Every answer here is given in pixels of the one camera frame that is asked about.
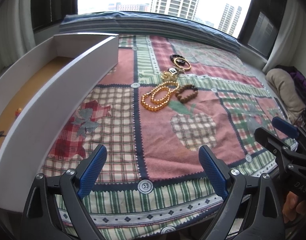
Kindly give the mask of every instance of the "patchwork tablecloth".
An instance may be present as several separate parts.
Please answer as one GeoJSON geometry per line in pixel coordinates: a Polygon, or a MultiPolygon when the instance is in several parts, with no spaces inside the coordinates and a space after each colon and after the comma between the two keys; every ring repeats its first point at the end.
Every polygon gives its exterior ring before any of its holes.
{"type": "MultiPolygon", "coordinates": [[[[106,239],[166,233],[216,212],[222,198],[199,164],[201,145],[243,174],[259,176],[276,164],[254,140],[257,127],[293,143],[271,125],[274,116],[284,118],[276,101],[234,54],[153,36],[120,37],[119,46],[118,65],[76,109],[41,170],[61,175],[98,144],[106,146],[106,164],[83,200],[106,239]],[[162,82],[171,54],[192,64],[177,81],[197,86],[198,96],[187,104],[173,96],[167,107],[150,112],[141,96],[162,82]]],[[[73,234],[61,197],[57,202],[73,234]]]]}

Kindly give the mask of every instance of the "brown bead bracelet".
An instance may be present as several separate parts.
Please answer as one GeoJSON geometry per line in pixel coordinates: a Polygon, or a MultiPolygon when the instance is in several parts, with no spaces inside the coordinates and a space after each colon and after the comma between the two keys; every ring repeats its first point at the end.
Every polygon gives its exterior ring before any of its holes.
{"type": "Polygon", "coordinates": [[[188,101],[190,101],[193,98],[196,98],[197,96],[197,87],[195,87],[192,84],[189,85],[184,85],[180,88],[178,88],[177,90],[175,90],[175,96],[177,97],[177,99],[181,102],[181,103],[187,103],[188,101]],[[186,97],[182,97],[181,93],[183,93],[184,90],[187,89],[192,89],[194,92],[186,97]]]}

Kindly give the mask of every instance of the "beige fabric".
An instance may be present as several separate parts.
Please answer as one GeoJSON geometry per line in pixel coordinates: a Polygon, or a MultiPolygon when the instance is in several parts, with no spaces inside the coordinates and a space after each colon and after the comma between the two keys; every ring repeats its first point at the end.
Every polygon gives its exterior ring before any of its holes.
{"type": "Polygon", "coordinates": [[[266,74],[266,81],[285,104],[288,117],[291,123],[294,124],[306,108],[306,105],[298,96],[292,77],[288,72],[274,68],[266,74]]]}

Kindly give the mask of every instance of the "hand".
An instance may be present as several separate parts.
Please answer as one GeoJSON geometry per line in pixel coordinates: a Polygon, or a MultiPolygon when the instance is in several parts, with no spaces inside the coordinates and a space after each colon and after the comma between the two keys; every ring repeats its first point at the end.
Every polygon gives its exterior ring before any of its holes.
{"type": "Polygon", "coordinates": [[[299,197],[290,191],[282,210],[284,223],[295,220],[297,213],[300,215],[306,214],[306,201],[302,201],[299,204],[298,201],[299,197]]]}

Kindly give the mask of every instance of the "screw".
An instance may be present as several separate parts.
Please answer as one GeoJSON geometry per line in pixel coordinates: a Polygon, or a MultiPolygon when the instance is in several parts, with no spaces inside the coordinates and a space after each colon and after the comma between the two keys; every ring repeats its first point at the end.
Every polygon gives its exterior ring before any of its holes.
{"type": "Polygon", "coordinates": [[[43,178],[43,173],[39,173],[39,174],[37,174],[37,175],[35,176],[35,178],[37,178],[37,179],[41,179],[41,178],[43,178]]]}
{"type": "Polygon", "coordinates": [[[231,173],[232,173],[233,175],[235,175],[235,176],[237,176],[237,175],[240,174],[240,172],[239,172],[237,169],[231,170],[231,173]]]}
{"type": "Polygon", "coordinates": [[[74,173],[75,173],[74,169],[69,169],[69,170],[66,171],[67,175],[73,175],[74,173]]]}
{"type": "Polygon", "coordinates": [[[267,174],[267,173],[263,173],[263,174],[262,174],[262,177],[265,178],[265,179],[269,179],[269,178],[270,178],[270,175],[267,174]]]}

